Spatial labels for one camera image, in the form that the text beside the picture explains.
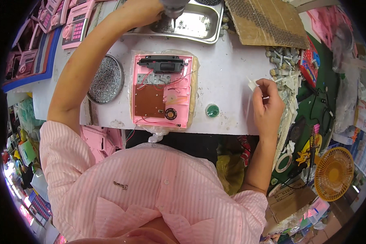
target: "black pants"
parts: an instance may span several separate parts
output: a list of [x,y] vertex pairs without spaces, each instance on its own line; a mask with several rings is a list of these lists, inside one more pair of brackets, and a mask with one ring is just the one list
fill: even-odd
[[[126,148],[146,143],[150,136],[152,134],[145,130],[136,130],[132,138],[126,143]],[[215,165],[217,163],[218,142],[219,135],[170,132],[158,143],[197,158],[207,159]]]

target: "yellow fan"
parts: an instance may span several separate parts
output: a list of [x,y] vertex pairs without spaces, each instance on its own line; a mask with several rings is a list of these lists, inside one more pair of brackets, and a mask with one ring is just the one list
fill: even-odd
[[354,160],[342,147],[332,148],[321,157],[315,173],[315,188],[321,199],[332,202],[350,187],[354,177]]

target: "white tabletop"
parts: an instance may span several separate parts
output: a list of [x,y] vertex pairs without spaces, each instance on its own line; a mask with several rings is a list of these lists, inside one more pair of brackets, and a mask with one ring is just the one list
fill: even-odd
[[[115,1],[106,2],[99,14],[103,19],[115,6]],[[125,84],[122,92],[110,103],[98,105],[100,126],[119,129],[134,129],[130,118],[128,84],[133,50],[160,52],[166,49],[189,51],[197,56],[200,63],[198,70],[198,93],[194,119],[186,132],[206,134],[257,135],[253,123],[252,104],[248,121],[245,111],[251,100],[252,91],[247,85],[248,78],[270,78],[269,70],[273,65],[265,56],[263,46],[243,46],[239,37],[226,34],[217,43],[207,45],[201,42],[181,38],[123,36],[108,54],[117,58],[122,64]],[[58,78],[75,48],[63,50],[61,42],[57,46],[53,76],[32,85],[35,118],[46,120],[49,104]],[[209,118],[205,109],[210,103],[216,104],[220,114]],[[85,124],[85,113],[82,108],[80,123]]]

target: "striped shirt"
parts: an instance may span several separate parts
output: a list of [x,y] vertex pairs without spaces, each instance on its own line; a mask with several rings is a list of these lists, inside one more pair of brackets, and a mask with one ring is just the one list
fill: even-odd
[[54,225],[68,241],[120,236],[163,217],[181,244],[259,242],[266,197],[227,195],[206,159],[144,143],[95,164],[66,125],[48,121],[40,134]]

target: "red toy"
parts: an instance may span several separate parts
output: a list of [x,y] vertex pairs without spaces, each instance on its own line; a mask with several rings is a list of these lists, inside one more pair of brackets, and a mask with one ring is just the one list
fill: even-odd
[[320,66],[320,58],[316,48],[313,46],[309,36],[307,37],[310,43],[308,50],[301,51],[301,60],[298,63],[300,71],[312,87],[316,87],[318,68]]

